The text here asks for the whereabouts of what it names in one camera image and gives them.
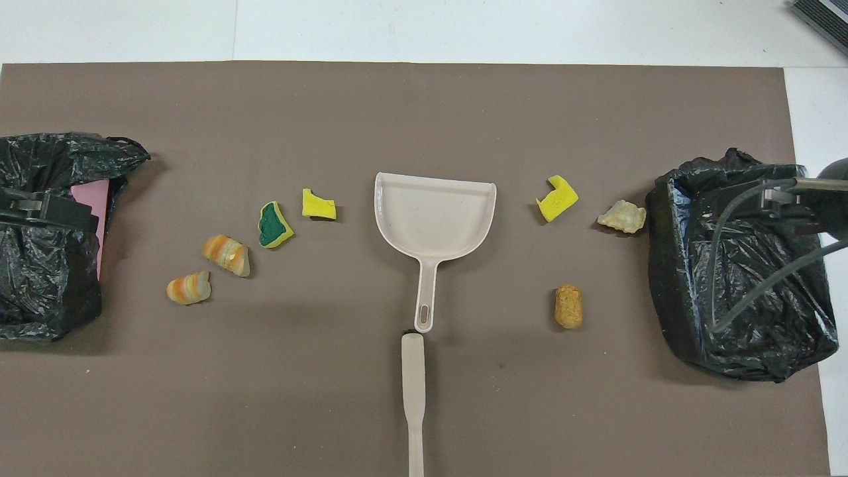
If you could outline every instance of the black garbage bag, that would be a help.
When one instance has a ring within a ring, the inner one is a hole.
[[[719,190],[804,173],[802,166],[764,165],[729,149],[719,161],[697,158],[656,179],[646,198],[648,278],[662,334],[680,360],[730,378],[779,383],[838,349],[821,261],[773,286],[726,328],[714,331],[707,316],[706,264]],[[816,234],[795,234],[775,221],[731,218],[716,250],[716,317],[764,278],[820,247]]]
[[[150,154],[126,138],[95,134],[0,137],[0,187],[11,194],[46,193],[56,208],[70,187],[109,179],[113,197],[124,176]],[[0,339],[54,341],[101,311],[92,230],[54,223],[0,220]]]

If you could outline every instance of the pink paper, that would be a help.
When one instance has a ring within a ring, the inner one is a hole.
[[[98,278],[100,278],[100,257],[103,256],[103,236],[106,232],[106,203],[109,200],[109,181],[97,181],[70,188],[77,202],[90,205],[92,214],[100,217],[98,221]]]

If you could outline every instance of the black device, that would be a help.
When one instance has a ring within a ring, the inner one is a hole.
[[[69,227],[95,233],[98,217],[90,205],[47,192],[0,188],[0,223]]]
[[[819,35],[848,54],[848,0],[798,0],[790,8]]]
[[[720,189],[715,213],[721,215],[730,202],[766,180],[744,182]],[[837,240],[848,238],[848,158],[825,167],[818,177],[795,177],[783,186],[761,187],[740,201],[733,216],[773,220],[795,233],[829,233]]]

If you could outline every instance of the brown paper sheet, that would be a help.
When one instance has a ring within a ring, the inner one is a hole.
[[[495,182],[483,245],[438,272],[428,475],[826,474],[816,368],[740,383],[679,362],[648,237],[594,225],[655,177],[738,147],[794,160],[781,70],[569,65],[5,65],[0,134],[144,144],[103,253],[104,313],[0,344],[6,475],[402,475],[400,336],[417,264],[374,221],[379,171]],[[562,175],[580,200],[543,225]],[[301,188],[337,222],[300,216]],[[295,236],[259,247],[282,204]],[[251,246],[237,278],[200,248]],[[172,278],[212,272],[178,306]],[[583,290],[563,331],[553,290]]]

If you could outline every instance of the sponge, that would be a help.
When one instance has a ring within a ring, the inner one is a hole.
[[[259,229],[259,244],[267,249],[279,246],[294,235],[276,200],[262,206],[256,227]]]
[[[239,277],[247,277],[250,274],[248,248],[226,235],[215,235],[207,240],[203,254],[218,267],[229,270]]]
[[[322,217],[336,220],[336,201],[326,200],[312,193],[312,189],[304,189],[304,217]]]
[[[619,200],[607,212],[598,216],[598,223],[621,230],[624,233],[636,233],[644,226],[648,212],[636,204]]]
[[[561,176],[550,177],[548,182],[554,186],[554,190],[544,199],[536,199],[536,204],[544,219],[550,222],[577,202],[577,193]]]
[[[197,272],[171,280],[165,288],[168,298],[181,305],[191,305],[212,295],[209,272]]]

